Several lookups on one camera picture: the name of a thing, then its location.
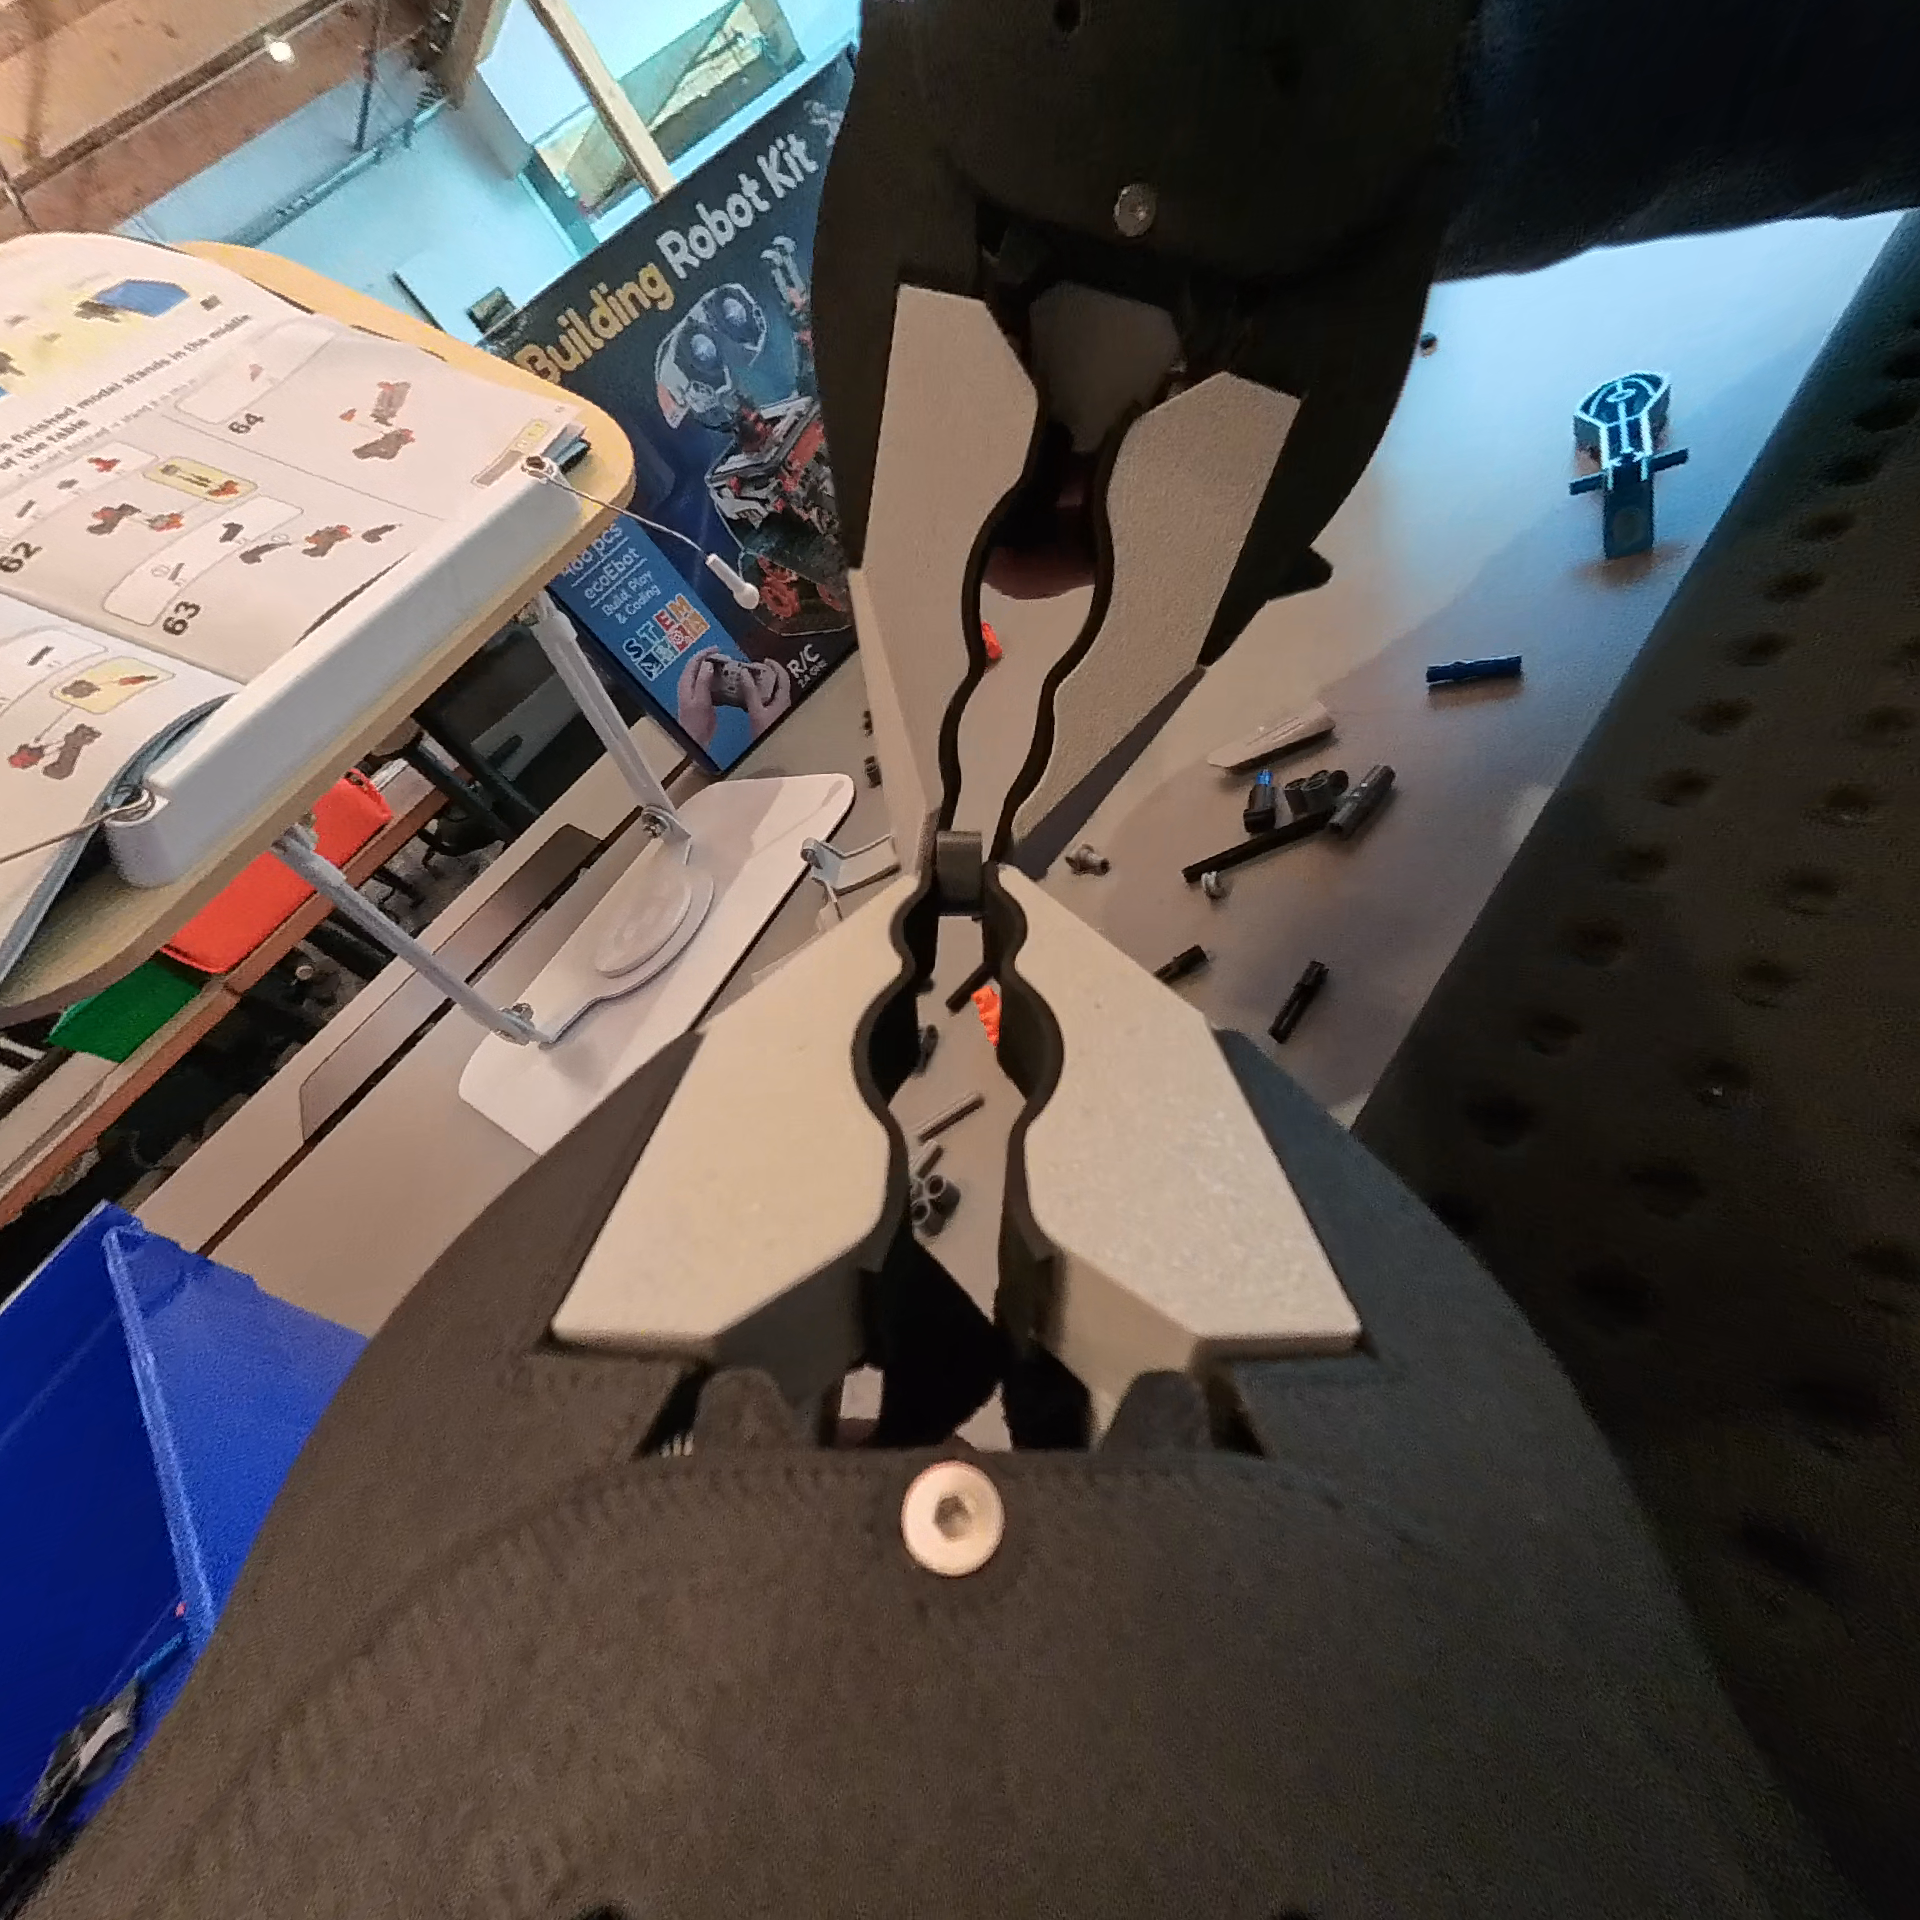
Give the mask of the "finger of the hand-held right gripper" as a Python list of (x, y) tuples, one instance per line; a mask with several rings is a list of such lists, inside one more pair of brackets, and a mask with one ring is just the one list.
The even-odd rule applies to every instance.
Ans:
[(1197, 677), (1298, 398), (1216, 371), (1126, 424), (1100, 494), (1098, 593), (1040, 687), (994, 860), (1055, 860)]
[(952, 702), (972, 672), (980, 541), (1021, 484), (1037, 387), (994, 311), (902, 287), (852, 614), (887, 836), (916, 848), (947, 808)]

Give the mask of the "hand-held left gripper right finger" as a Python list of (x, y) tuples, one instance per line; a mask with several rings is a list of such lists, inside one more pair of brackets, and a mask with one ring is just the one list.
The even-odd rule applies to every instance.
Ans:
[(1350, 1359), (1360, 1316), (1211, 1021), (1036, 881), (997, 881), (1008, 1420), (1105, 1435), (1144, 1378)]

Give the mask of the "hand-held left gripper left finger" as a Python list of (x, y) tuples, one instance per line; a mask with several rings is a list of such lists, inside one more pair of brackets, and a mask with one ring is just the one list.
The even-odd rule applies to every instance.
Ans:
[(855, 1044), (911, 980), (907, 905), (877, 894), (706, 1021), (556, 1343), (764, 1370), (797, 1405), (858, 1369), (902, 1147)]

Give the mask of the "blue plastic bin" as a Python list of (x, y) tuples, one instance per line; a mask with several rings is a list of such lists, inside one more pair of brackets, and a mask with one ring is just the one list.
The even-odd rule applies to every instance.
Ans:
[[(4, 1915), (106, 1804), (211, 1638), (366, 1337), (98, 1206), (4, 1305)], [(57, 1740), (129, 1677), (140, 1733), (27, 1828)]]

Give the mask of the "light grey long bar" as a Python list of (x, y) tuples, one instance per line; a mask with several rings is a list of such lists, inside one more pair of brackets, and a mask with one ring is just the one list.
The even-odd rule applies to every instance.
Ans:
[(1332, 740), (1332, 736), (1337, 715), (1317, 702), (1216, 748), (1206, 763), (1220, 774), (1246, 774), (1307, 754), (1310, 748)]

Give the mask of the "robot kit box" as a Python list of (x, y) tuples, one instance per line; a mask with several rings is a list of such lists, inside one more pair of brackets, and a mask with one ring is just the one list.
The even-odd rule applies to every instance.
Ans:
[(812, 358), (812, 236), (852, 57), (547, 284), (500, 342), (633, 451), (626, 510), (552, 598), (613, 691), (713, 774), (855, 648)]

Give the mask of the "medium black axle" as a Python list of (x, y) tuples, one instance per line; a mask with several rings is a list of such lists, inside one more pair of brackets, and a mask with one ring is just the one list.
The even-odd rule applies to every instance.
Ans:
[(1319, 831), (1325, 831), (1337, 818), (1340, 805), (1319, 805), (1298, 817), (1289, 817), (1270, 830), (1257, 830), (1244, 838), (1237, 838), (1234, 847), (1224, 847), (1220, 851), (1193, 860), (1190, 866), (1181, 866), (1181, 881), (1186, 886), (1197, 886), (1208, 874), (1229, 874), (1242, 866), (1249, 866), (1270, 851), (1283, 851), (1289, 847), (1298, 847)]

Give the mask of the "white book stand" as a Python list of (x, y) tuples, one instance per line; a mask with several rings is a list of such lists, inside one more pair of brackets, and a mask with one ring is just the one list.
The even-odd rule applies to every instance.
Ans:
[[(275, 258), (236, 250), (233, 260), (211, 254), (199, 260), (255, 277), (283, 301), (383, 338), (398, 338), (337, 303), (337, 287), (312, 284), (304, 301), (275, 289), (269, 279), (269, 272), (276, 268)], [(502, 371), (500, 363), (457, 342), (431, 351), (460, 371), (542, 387), (542, 381)], [(850, 817), (855, 790), (850, 777), (824, 774), (716, 783), (681, 802), (667, 795), (633, 736), (625, 731), (586, 644), (572, 635), (563, 610), (534, 598), (609, 520), (609, 481), (594, 475), (588, 494), (579, 494), (563, 463), (579, 453), (609, 456), (625, 439), (588, 409), (575, 409), (586, 439), (559, 448), (547, 461), (530, 461), (540, 481), (572, 499), (565, 541), (426, 659), (356, 731), (307, 761), (292, 786), (215, 836), (187, 874), (140, 886), (113, 860), (113, 830), (148, 817), (148, 790), (124, 790), (87, 827), (59, 838), (51, 847), (59, 862), (42, 869), (31, 889), (15, 886), (27, 874), (24, 860), (4, 862), (4, 1017), (59, 1008), (92, 987), (117, 980), (160, 950), (261, 851), (276, 851), (311, 889), (358, 917), (375, 939), (400, 953), (492, 1031), (476, 1064), (468, 1069), (463, 1097), (530, 1149), (552, 1147), (575, 1115), (702, 1017), (799, 886), (808, 856)], [(518, 1003), (496, 1008), (356, 894), (340, 866), (317, 851), (311, 814), (358, 754), (420, 709), (488, 635), (523, 610), (633, 793), (640, 851), (613, 856), (609, 878), (588, 881), (572, 897), (580, 906), (580, 923), (563, 935), (559, 953), (542, 963)]]

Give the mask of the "red flat object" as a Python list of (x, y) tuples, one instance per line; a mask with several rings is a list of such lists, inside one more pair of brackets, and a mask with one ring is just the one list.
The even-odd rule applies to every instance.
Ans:
[[(393, 822), (393, 802), (358, 769), (345, 769), (312, 805), (317, 851), (345, 866)], [(243, 967), (317, 891), (276, 851), (252, 860), (160, 953), (199, 975)]]

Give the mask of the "green flat object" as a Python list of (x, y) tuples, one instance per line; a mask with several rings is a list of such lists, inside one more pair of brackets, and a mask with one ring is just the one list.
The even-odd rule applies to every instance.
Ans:
[(124, 1064), (187, 1011), (202, 987), (202, 973), (184, 968), (170, 958), (154, 958), (108, 990), (62, 1008), (47, 1044), (51, 1051)]

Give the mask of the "instruction booklet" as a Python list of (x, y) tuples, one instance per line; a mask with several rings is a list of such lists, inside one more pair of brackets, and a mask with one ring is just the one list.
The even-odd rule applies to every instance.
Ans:
[(356, 731), (572, 525), (556, 387), (124, 236), (4, 241), (4, 862), (108, 801), (129, 881)]

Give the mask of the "light blue frame piece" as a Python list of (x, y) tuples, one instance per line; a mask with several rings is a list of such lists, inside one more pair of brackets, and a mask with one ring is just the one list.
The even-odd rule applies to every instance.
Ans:
[(1571, 495), (1600, 495), (1600, 554), (1629, 562), (1654, 541), (1654, 475), (1682, 467), (1689, 448), (1667, 444), (1673, 384), (1664, 371), (1623, 371), (1581, 398), (1571, 416), (1574, 451), (1586, 467)]

